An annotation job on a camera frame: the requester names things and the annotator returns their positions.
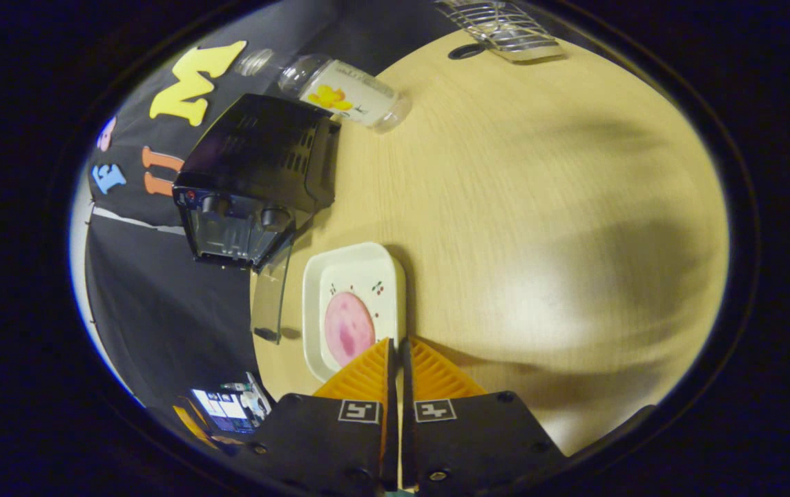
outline plastic bottle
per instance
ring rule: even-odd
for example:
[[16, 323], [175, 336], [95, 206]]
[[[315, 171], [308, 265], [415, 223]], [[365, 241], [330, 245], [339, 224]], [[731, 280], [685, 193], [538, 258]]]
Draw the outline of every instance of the plastic bottle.
[[278, 76], [287, 97], [316, 105], [362, 123], [377, 133], [400, 124], [410, 100], [363, 70], [322, 54], [278, 56], [269, 48], [253, 51], [235, 65], [243, 76]]

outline plate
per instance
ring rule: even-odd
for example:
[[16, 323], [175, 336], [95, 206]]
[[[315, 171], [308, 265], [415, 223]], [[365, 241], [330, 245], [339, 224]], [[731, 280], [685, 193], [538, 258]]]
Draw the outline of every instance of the plate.
[[364, 303], [377, 342], [391, 338], [397, 347], [405, 336], [404, 267], [385, 246], [364, 242], [314, 255], [303, 271], [303, 355], [322, 381], [342, 369], [325, 337], [328, 303], [342, 292]]

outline ham slice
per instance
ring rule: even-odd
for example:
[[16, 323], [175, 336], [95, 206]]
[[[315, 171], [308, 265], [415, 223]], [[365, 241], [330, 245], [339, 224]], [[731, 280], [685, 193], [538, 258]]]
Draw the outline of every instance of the ham slice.
[[337, 293], [325, 312], [325, 337], [337, 363], [345, 366], [376, 343], [374, 323], [354, 293]]

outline wooden table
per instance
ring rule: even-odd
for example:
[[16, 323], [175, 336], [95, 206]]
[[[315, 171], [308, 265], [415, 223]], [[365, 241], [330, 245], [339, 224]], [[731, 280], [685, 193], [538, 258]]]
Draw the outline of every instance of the wooden table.
[[260, 374], [276, 398], [320, 386], [303, 269], [371, 240], [407, 271], [408, 333], [517, 392], [571, 454], [695, 359], [726, 281], [726, 207], [691, 125], [636, 76], [566, 42], [533, 66], [447, 58], [468, 42], [453, 32], [379, 76], [414, 102], [392, 132], [344, 123], [337, 199], [294, 246], [285, 336], [254, 338]]

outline metal rack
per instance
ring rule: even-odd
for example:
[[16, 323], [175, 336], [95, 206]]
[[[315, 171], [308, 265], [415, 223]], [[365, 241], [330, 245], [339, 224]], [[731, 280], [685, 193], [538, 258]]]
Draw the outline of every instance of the metal rack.
[[435, 0], [433, 4], [479, 43], [511, 62], [563, 54], [558, 41], [513, 3]]

